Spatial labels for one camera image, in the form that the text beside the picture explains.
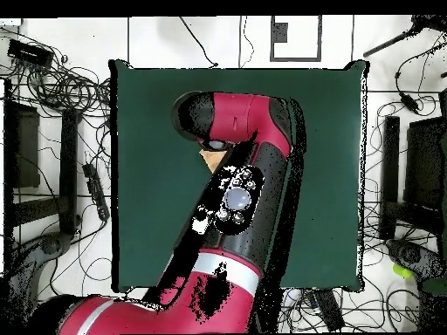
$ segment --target object on table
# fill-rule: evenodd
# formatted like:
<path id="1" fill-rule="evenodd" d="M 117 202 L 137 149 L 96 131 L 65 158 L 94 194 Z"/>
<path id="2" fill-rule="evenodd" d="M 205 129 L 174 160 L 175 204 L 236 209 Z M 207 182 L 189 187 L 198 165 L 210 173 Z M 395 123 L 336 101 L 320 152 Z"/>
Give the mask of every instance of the object on table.
<path id="1" fill-rule="evenodd" d="M 227 152 L 207 152 L 202 149 L 199 153 L 205 160 L 211 173 L 214 174 L 214 171 L 216 171 L 217 166 Z"/>

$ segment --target black frame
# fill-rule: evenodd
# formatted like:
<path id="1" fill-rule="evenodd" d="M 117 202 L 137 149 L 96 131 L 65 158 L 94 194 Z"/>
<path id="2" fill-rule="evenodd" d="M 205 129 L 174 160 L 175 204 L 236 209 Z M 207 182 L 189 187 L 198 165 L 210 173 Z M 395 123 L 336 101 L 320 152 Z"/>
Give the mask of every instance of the black frame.
<path id="1" fill-rule="evenodd" d="M 287 23 L 276 23 L 275 16 L 271 19 L 271 36 L 270 36 L 270 61 L 271 62 L 320 62 L 321 61 L 321 37 L 323 34 L 323 16 L 318 15 L 318 49 L 316 58 L 276 58 L 276 43 L 287 42 Z"/>
<path id="2" fill-rule="evenodd" d="M 447 89 L 439 93 L 439 101 L 442 117 L 447 121 Z M 444 230 L 441 209 L 427 209 L 422 206 L 397 201 L 399 128 L 399 117 L 385 118 L 378 237 L 381 240 L 394 239 L 397 220 L 412 224 L 418 229 L 424 229 L 439 236 Z M 439 250 L 439 255 L 442 259 L 447 257 L 442 249 Z"/>
<path id="3" fill-rule="evenodd" d="M 11 83 L 5 83 L 5 89 Z M 17 103 L 12 96 L 5 92 L 4 101 L 4 172 L 5 179 L 14 172 L 14 117 Z M 60 175 L 59 195 L 42 200 L 21 202 L 5 207 L 5 219 L 10 219 L 11 228 L 59 214 L 59 228 L 62 234 L 74 237 L 77 228 L 77 183 L 78 183 L 78 124 L 81 116 L 74 109 L 65 109 L 62 112 L 61 147 L 60 147 Z M 12 193 L 12 184 L 5 180 L 5 194 Z"/>

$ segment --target green object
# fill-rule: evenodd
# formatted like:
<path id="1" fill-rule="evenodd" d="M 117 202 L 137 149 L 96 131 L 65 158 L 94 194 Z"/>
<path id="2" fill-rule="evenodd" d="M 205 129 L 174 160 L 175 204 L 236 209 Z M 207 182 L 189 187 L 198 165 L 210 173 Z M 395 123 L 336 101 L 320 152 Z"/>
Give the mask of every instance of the green object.
<path id="1" fill-rule="evenodd" d="M 186 92 L 219 91 L 294 98 L 303 109 L 307 153 L 282 286 L 360 287 L 356 268 L 365 62 L 346 71 L 143 70 L 115 64 L 119 285 L 157 283 L 211 176 L 199 146 L 172 127 L 173 103 Z"/>
<path id="2" fill-rule="evenodd" d="M 403 278 L 410 278 L 413 276 L 413 274 L 411 273 L 410 270 L 404 269 L 402 266 L 399 266 L 398 264 L 395 264 L 393 266 L 393 271 L 397 274 L 400 275 Z"/>

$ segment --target control button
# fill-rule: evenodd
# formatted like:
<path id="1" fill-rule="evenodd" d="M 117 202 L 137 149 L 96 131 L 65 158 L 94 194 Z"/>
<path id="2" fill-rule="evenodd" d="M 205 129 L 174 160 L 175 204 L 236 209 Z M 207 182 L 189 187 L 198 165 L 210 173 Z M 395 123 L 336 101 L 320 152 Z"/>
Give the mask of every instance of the control button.
<path id="1" fill-rule="evenodd" d="M 217 213 L 217 217 L 221 221 L 226 221 L 226 220 L 228 220 L 230 218 L 230 214 L 225 209 L 221 209 Z"/>
<path id="2" fill-rule="evenodd" d="M 244 222 L 244 218 L 243 218 L 243 216 L 242 216 L 239 212 L 237 212 L 237 213 L 233 216 L 233 221 L 234 221 L 235 223 L 242 223 L 242 222 Z"/>
<path id="3" fill-rule="evenodd" d="M 231 188 L 225 193 L 225 205 L 231 210 L 243 210 L 251 204 L 250 193 L 244 188 Z"/>
<path id="4" fill-rule="evenodd" d="M 254 181 L 248 181 L 245 187 L 248 188 L 249 190 L 253 190 L 256 187 L 256 184 Z"/>
<path id="5" fill-rule="evenodd" d="M 242 177 L 244 177 L 245 179 L 250 178 L 251 176 L 251 172 L 248 169 L 245 169 L 244 171 L 242 171 Z"/>

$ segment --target red robot arm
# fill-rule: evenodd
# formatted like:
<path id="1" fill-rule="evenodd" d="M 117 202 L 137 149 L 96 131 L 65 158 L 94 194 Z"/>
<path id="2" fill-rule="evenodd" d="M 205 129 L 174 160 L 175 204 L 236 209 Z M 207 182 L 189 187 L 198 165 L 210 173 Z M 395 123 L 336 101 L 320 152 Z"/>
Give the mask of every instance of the red robot arm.
<path id="1" fill-rule="evenodd" d="M 56 318 L 48 327 L 60 335 L 247 332 L 292 151 L 287 104 L 259 95 L 189 92 L 175 102 L 172 119 L 186 139 L 230 150 L 158 285 L 141 304 L 101 296 L 62 297 L 60 305 L 50 300 L 38 307 L 30 327 Z M 150 310 L 148 302 L 161 309 Z"/>

